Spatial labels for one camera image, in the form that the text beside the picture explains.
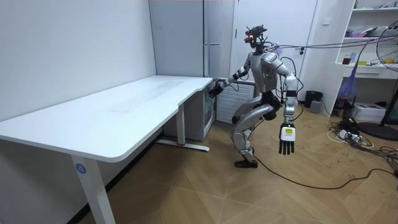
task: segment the humanoid robot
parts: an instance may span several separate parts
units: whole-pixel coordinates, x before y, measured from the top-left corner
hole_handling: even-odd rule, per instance
[[[276,112],[281,107],[281,103],[271,91],[277,87],[277,75],[285,77],[284,85],[286,86],[284,122],[280,126],[279,153],[283,153],[283,155],[294,153],[295,127],[293,121],[298,87],[297,78],[276,53],[267,50],[263,36],[263,32],[266,30],[263,26],[257,26],[245,32],[247,35],[245,42],[250,43],[255,51],[249,53],[244,66],[232,77],[221,84],[217,84],[209,91],[210,96],[214,98],[225,87],[247,75],[250,69],[253,73],[256,87],[261,95],[245,102],[232,117],[234,128],[231,139],[236,150],[244,157],[243,161],[235,162],[235,166],[239,168],[257,168],[258,166],[257,161],[253,158],[254,149],[250,145],[249,136],[260,120],[270,121],[276,118]]]

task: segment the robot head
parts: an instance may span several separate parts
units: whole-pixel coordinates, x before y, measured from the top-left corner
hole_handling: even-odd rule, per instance
[[[264,25],[256,26],[253,27],[252,29],[248,28],[248,31],[245,32],[247,37],[244,39],[244,42],[250,43],[250,46],[253,49],[259,46],[263,47],[264,42],[267,39],[267,37],[264,38],[262,34],[265,31],[267,31],[267,29],[264,28]]]

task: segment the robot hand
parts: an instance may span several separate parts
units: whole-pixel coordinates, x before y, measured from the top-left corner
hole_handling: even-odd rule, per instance
[[[223,90],[224,90],[224,88],[221,87],[220,84],[216,84],[216,86],[214,86],[214,88],[212,88],[212,89],[209,91],[209,96],[210,96],[211,98],[214,98],[214,97],[216,97],[217,95],[219,95]]]
[[[290,155],[294,153],[294,141],[296,138],[296,130],[294,124],[286,124],[283,123],[280,126],[280,133],[279,133],[279,154],[282,154],[282,147],[283,147],[283,154]]]

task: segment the robot leg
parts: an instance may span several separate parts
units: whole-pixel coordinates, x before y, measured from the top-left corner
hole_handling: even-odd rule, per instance
[[[242,104],[242,106],[240,106],[234,116],[232,117],[232,123],[235,125],[239,119],[241,119],[241,116],[248,113],[249,111],[253,110],[253,108],[256,105],[261,104],[261,96],[257,96],[253,99],[248,100],[247,102],[245,102],[244,104]]]
[[[250,146],[249,136],[246,130],[254,127],[261,117],[272,112],[274,108],[269,104],[261,105],[248,113],[244,114],[236,123],[233,132],[232,140],[236,150],[244,157],[243,161],[235,162],[235,166],[239,168],[257,168],[257,162],[253,159],[253,148]]]

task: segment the power strip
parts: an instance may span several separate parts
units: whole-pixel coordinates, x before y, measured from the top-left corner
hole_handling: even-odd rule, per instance
[[[346,130],[341,130],[340,133],[338,133],[338,136],[341,139],[346,139],[346,137],[350,137],[353,141],[359,142],[361,140],[361,137],[357,134],[351,134],[350,132],[347,132]]]

